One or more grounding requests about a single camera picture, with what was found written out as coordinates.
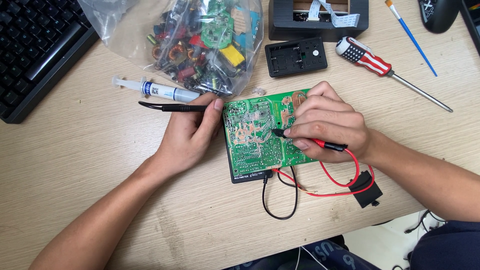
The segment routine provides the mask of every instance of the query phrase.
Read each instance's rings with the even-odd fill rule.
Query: hand
[[[348,153],[321,148],[308,138],[347,144],[359,160],[366,156],[371,132],[363,115],[346,104],[328,82],[320,82],[310,89],[307,100],[293,114],[296,121],[284,135],[293,138],[293,144],[309,158],[328,163],[352,160]]]
[[[170,176],[200,161],[222,125],[223,100],[215,94],[203,94],[188,104],[208,107],[205,112],[173,112],[162,143],[151,157],[155,164],[166,168]]]

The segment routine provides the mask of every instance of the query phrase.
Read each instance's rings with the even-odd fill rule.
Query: flag-patterned screwdriver handle
[[[372,49],[352,37],[344,37],[336,44],[336,52],[357,66],[364,66],[379,76],[392,76],[392,65],[375,56]]]

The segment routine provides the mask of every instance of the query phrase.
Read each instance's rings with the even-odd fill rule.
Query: plastic bag
[[[79,0],[105,46],[181,87],[239,95],[263,39],[260,0]]]

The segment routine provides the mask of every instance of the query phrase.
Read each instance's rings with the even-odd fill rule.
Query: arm
[[[151,194],[168,178],[193,167],[202,158],[220,128],[223,101],[217,98],[208,93],[190,103],[208,105],[204,114],[172,113],[157,152],[55,236],[29,269],[103,269]]]
[[[308,157],[330,163],[351,161],[346,153],[320,148],[306,138],[348,144],[360,162],[390,176],[442,218],[480,222],[480,176],[367,128],[363,115],[327,82],[313,87],[307,97],[294,112],[297,120],[284,134]]]

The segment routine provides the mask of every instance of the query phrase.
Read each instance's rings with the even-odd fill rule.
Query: fingernail
[[[305,149],[308,148],[308,145],[304,142],[301,142],[301,141],[293,142],[293,145],[295,145],[300,150],[305,150]]]
[[[217,98],[215,100],[215,104],[213,105],[215,110],[222,110],[223,109],[223,100],[221,98]]]

